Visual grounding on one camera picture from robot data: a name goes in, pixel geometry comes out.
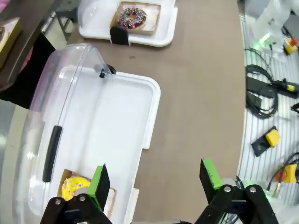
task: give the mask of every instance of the yellow frosted donut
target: yellow frosted donut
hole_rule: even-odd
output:
[[[72,176],[65,179],[61,187],[61,196],[66,200],[71,200],[74,193],[79,188],[89,187],[90,182],[81,176]]]

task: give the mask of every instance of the clear plastic container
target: clear plastic container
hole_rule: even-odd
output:
[[[111,74],[91,45],[55,51],[45,65],[23,130],[14,178],[15,222],[40,223],[48,201],[60,190],[64,169],[91,179],[96,167],[105,163],[111,188],[116,190],[110,219],[123,224],[159,99],[154,80]],[[54,126],[62,127],[62,133],[50,179],[44,182]]]

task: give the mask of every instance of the donut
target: donut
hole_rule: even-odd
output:
[[[126,8],[119,14],[117,24],[125,29],[135,29],[146,21],[146,13],[139,8]]]
[[[79,188],[89,187],[90,182],[81,176],[67,178],[61,187],[61,196],[66,200],[71,200],[74,193]]]

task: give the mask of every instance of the red button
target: red button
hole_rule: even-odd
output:
[[[290,41],[290,45],[291,46],[294,46],[294,45],[297,45],[298,43],[298,40],[296,38],[293,38],[291,41]]]
[[[279,179],[280,179],[280,174],[281,174],[281,172],[278,172],[277,174],[276,174],[276,176],[275,176],[275,179],[276,179],[276,181],[279,181]],[[286,171],[284,171],[284,174],[282,175],[282,181],[284,181],[286,179]]]

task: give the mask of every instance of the green light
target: green light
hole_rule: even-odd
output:
[[[263,36],[258,42],[260,44],[263,44],[268,38],[270,37],[270,34],[267,33],[265,36]]]
[[[255,49],[255,50],[259,50],[259,49],[260,49],[260,44],[259,44],[259,42],[257,42],[255,45],[253,45],[252,48]]]

